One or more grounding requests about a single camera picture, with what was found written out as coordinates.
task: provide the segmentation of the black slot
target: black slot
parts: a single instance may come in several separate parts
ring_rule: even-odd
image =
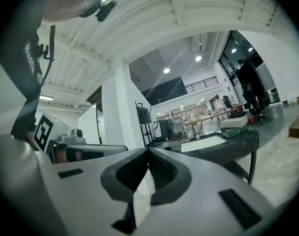
[[[74,169],[74,170],[70,170],[70,171],[59,172],[58,175],[60,178],[65,178],[65,177],[71,177],[71,176],[77,175],[82,172],[83,171],[81,169]]]
[[[261,218],[257,215],[233,190],[225,190],[219,192],[230,211],[246,230],[257,224]]]

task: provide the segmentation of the concrete floor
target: concrete floor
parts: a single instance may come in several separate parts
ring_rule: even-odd
[[[252,187],[266,197],[275,207],[292,199],[299,189],[299,139],[288,137],[288,128],[299,112],[299,105],[276,105],[265,109],[265,120],[249,126],[259,131],[260,147],[257,150],[257,161]],[[220,130],[217,120],[203,123],[203,135]],[[188,136],[183,140],[164,142],[158,148],[172,147],[179,149],[183,141],[192,138],[192,128],[188,127]],[[238,163],[249,172],[250,156],[238,160]],[[137,225],[150,212],[150,195],[139,192],[134,196],[134,207]]]

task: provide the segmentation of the table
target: table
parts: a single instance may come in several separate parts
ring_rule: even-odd
[[[202,136],[202,126],[203,126],[203,121],[205,120],[208,120],[208,119],[212,119],[212,118],[217,118],[219,121],[221,121],[218,117],[219,116],[222,116],[224,114],[227,114],[227,113],[230,113],[230,112],[233,112],[233,111],[236,111],[239,107],[236,107],[236,108],[232,108],[232,109],[229,109],[229,110],[224,110],[220,113],[217,113],[215,115],[211,115],[211,116],[205,116],[204,118],[201,118],[201,119],[198,119],[198,120],[192,120],[192,121],[189,121],[187,122],[188,125],[192,125],[192,131],[193,131],[193,137],[194,139],[196,138],[196,132],[194,130],[194,125],[201,122],[201,127],[200,127],[200,130],[199,130],[199,135],[201,133],[200,136]]]
[[[203,136],[203,139],[200,141],[208,138],[214,138],[215,136],[217,136],[217,138],[224,139],[225,142],[221,142],[210,147],[203,147],[199,149],[194,148],[194,150],[186,152],[181,152],[179,149],[174,147],[172,148],[172,151],[219,164],[238,177],[246,178],[248,180],[248,184],[251,184],[256,166],[257,149],[259,148],[259,132],[256,130],[248,130],[245,133],[229,139],[223,137],[219,133],[213,133]],[[249,174],[236,162],[237,159],[247,156],[248,154],[251,154]]]
[[[242,106],[244,106],[244,105],[246,105],[246,104],[247,104],[247,102],[245,101],[245,102],[241,102],[241,103],[234,104],[233,107],[234,107],[234,108],[241,108]]]

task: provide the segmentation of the person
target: person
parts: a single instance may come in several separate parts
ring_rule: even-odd
[[[27,141],[33,149],[32,142],[35,131],[35,112],[39,103],[42,72],[39,60],[42,53],[38,45],[37,30],[41,22],[61,22],[68,19],[85,18],[97,10],[98,21],[103,21],[117,5],[116,2],[102,4],[102,0],[24,0],[15,15],[9,20],[7,27],[0,37],[0,66],[9,76],[10,81],[17,88],[18,95],[22,95],[25,103],[14,123],[8,121],[0,125],[9,125],[10,134],[16,139]],[[57,156],[64,162],[65,151],[58,151]]]

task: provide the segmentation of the white box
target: white box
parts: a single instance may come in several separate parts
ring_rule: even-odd
[[[220,123],[222,128],[241,128],[247,123],[247,116],[227,119]]]

